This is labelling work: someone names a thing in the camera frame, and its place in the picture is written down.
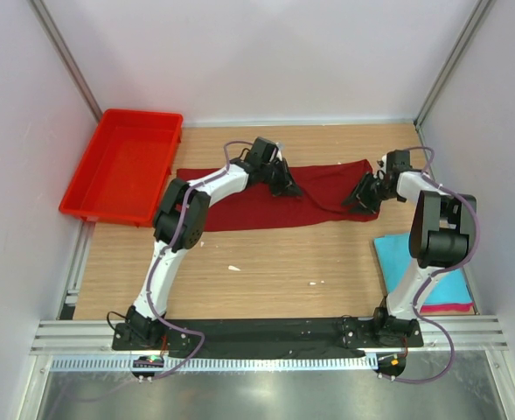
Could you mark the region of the dark red t-shirt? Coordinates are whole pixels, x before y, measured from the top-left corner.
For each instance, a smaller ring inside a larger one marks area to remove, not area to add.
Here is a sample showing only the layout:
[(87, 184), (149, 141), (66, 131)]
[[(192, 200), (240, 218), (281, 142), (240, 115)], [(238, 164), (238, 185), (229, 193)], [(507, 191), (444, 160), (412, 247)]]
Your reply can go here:
[(309, 165), (290, 170), (303, 194), (275, 197), (259, 183), (222, 199), (209, 209), (206, 232), (297, 228), (326, 221), (375, 221), (377, 213), (354, 213), (343, 201), (372, 170), (365, 159), (345, 164)]

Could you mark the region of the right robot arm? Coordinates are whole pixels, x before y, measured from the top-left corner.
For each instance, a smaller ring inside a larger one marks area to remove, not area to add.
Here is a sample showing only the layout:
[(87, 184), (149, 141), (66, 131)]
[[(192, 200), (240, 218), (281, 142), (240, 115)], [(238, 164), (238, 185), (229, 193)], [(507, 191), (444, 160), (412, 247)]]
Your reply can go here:
[(427, 169), (411, 165), (410, 151), (389, 151), (376, 172), (368, 172), (343, 201), (352, 214), (374, 215), (385, 200), (415, 206), (409, 233), (411, 262), (396, 288), (372, 318), (348, 318), (344, 343), (349, 348), (422, 344), (420, 310), (443, 276), (461, 268), (474, 255), (479, 223), (474, 196), (451, 192)]

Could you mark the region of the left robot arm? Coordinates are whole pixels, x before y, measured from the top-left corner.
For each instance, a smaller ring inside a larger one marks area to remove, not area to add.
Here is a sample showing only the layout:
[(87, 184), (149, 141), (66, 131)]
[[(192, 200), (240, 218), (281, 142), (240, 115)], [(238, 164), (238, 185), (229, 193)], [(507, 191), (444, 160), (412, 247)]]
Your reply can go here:
[(115, 327), (114, 349), (151, 350), (160, 345), (169, 327), (164, 323), (171, 286), (187, 252), (205, 230), (211, 207), (225, 198), (263, 184), (275, 197), (303, 194), (278, 143), (257, 137), (238, 157), (202, 178), (174, 178), (156, 211), (154, 248), (143, 288)]

